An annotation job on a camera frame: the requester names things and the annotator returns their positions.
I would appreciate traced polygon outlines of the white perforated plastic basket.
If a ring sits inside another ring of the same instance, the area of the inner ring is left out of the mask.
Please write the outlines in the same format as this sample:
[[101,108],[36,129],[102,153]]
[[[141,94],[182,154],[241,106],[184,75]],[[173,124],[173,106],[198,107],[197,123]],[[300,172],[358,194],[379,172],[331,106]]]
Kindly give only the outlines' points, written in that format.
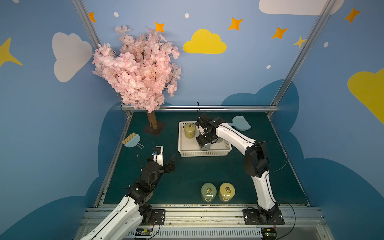
[[209,140],[197,122],[179,122],[178,151],[181,157],[227,156],[232,150],[228,141]]

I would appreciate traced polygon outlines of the green tea canister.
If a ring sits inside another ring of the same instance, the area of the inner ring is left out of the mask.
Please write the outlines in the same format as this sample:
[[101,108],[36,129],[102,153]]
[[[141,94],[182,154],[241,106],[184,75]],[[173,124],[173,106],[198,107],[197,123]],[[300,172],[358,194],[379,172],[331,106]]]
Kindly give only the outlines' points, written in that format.
[[204,202],[212,202],[217,195],[217,189],[212,183],[205,183],[201,187],[201,197]]

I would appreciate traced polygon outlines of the yellow tea canister front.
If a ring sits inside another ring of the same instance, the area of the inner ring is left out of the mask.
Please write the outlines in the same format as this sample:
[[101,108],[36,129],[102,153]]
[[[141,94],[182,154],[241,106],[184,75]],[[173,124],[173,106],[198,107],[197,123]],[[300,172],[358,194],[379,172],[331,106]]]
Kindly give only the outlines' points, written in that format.
[[236,194],[235,187],[230,183],[223,183],[219,188],[219,199],[222,202],[229,202]]

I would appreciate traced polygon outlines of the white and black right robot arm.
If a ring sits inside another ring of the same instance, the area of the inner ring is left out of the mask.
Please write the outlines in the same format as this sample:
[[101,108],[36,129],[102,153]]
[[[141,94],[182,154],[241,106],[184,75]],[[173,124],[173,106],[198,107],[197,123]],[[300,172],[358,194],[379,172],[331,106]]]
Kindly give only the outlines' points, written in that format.
[[203,130],[196,137],[200,147],[221,138],[244,155],[244,169],[253,180],[259,213],[266,220],[270,220],[279,208],[270,183],[270,161],[265,145],[235,130],[222,118],[212,120],[207,114],[202,114],[197,118],[197,125]]

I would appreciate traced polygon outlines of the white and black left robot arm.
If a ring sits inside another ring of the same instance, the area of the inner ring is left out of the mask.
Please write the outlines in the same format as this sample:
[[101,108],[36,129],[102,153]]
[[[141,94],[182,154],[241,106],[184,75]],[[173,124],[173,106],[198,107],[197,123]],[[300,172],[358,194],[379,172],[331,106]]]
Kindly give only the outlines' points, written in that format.
[[163,174],[176,170],[175,155],[168,163],[160,160],[160,155],[151,157],[137,180],[129,187],[117,207],[93,230],[82,237],[83,240],[122,240],[141,223],[152,216],[152,206],[148,201]]

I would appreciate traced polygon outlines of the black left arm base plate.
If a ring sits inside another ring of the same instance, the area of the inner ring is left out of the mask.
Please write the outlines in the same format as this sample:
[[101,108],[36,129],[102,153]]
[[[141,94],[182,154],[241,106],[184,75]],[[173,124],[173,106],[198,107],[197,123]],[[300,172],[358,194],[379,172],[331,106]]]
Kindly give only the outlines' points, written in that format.
[[153,225],[157,222],[160,226],[165,224],[166,210],[165,209],[152,209],[143,216],[141,225]]

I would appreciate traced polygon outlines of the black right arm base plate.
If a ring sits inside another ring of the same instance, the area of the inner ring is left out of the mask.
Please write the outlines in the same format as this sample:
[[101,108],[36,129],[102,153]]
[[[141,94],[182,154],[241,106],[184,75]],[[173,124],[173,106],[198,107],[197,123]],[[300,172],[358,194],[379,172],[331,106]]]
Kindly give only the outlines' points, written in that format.
[[285,220],[280,210],[274,212],[273,215],[268,215],[268,213],[261,213],[258,209],[253,208],[243,209],[242,212],[246,225],[285,225]]

